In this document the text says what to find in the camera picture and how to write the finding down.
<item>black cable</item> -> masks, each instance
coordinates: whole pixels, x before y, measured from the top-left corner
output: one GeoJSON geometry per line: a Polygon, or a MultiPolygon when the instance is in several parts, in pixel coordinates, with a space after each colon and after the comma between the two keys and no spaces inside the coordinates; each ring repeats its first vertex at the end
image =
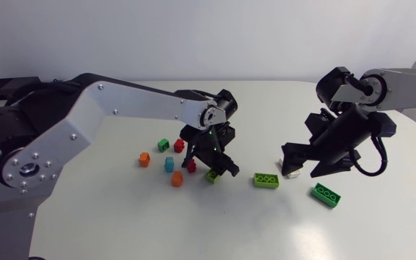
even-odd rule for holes
{"type": "Polygon", "coordinates": [[[360,165],[358,164],[357,160],[355,159],[355,152],[354,148],[350,148],[349,154],[351,163],[364,175],[374,177],[382,174],[382,172],[385,171],[386,167],[388,166],[388,155],[386,153],[386,149],[384,147],[383,141],[381,141],[381,137],[374,137],[372,136],[372,142],[373,145],[375,145],[375,148],[378,150],[381,156],[381,166],[375,173],[369,173],[368,171],[362,169],[360,165]]]}

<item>green lego brick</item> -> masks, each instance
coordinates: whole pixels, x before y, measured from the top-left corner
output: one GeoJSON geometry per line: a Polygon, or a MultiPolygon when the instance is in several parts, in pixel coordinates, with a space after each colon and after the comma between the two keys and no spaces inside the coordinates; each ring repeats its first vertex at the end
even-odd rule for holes
{"type": "Polygon", "coordinates": [[[205,178],[210,182],[215,184],[221,175],[217,174],[213,169],[209,169],[208,173],[205,175],[205,178]]]}
{"type": "Polygon", "coordinates": [[[170,142],[167,139],[162,139],[158,142],[158,150],[160,152],[165,152],[166,150],[170,149],[170,142]]]}
{"type": "Polygon", "coordinates": [[[254,185],[256,187],[276,189],[279,187],[279,178],[275,174],[255,173],[254,185]]]}
{"type": "Polygon", "coordinates": [[[314,187],[311,194],[332,208],[336,207],[339,199],[341,199],[340,195],[334,193],[320,183],[316,184],[316,187],[314,187]]]}

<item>orange lego brick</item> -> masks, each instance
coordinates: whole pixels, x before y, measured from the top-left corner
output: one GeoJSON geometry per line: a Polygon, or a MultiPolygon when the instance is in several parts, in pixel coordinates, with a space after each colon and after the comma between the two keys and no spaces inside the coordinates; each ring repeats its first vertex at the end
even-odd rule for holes
{"type": "Polygon", "coordinates": [[[182,181],[183,181],[182,172],[176,170],[173,173],[173,177],[171,177],[171,185],[173,185],[174,187],[181,187],[182,181]]]}
{"type": "Polygon", "coordinates": [[[142,167],[149,167],[149,163],[150,163],[150,155],[148,152],[143,152],[141,154],[141,157],[139,158],[139,164],[142,167]]]}

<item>red lego brick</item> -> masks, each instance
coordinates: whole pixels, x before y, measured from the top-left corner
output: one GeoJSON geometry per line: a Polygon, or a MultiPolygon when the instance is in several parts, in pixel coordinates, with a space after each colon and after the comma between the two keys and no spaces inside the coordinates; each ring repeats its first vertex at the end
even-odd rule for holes
{"type": "Polygon", "coordinates": [[[174,152],[180,153],[184,150],[184,141],[182,139],[178,139],[174,143],[174,152]]]}
{"type": "Polygon", "coordinates": [[[196,164],[195,164],[195,160],[194,159],[192,159],[190,162],[188,162],[187,171],[189,173],[195,173],[195,171],[196,171],[196,164]]]}

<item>white lego brick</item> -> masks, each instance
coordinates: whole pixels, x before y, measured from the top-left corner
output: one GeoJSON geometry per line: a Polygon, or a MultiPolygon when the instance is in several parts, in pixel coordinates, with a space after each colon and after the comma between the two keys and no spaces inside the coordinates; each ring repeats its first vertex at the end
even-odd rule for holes
{"type": "Polygon", "coordinates": [[[295,171],[294,171],[294,172],[292,172],[292,173],[288,173],[288,174],[287,174],[287,177],[288,177],[288,178],[296,178],[296,177],[298,177],[300,174],[301,174],[301,170],[295,170],[295,171]]]}

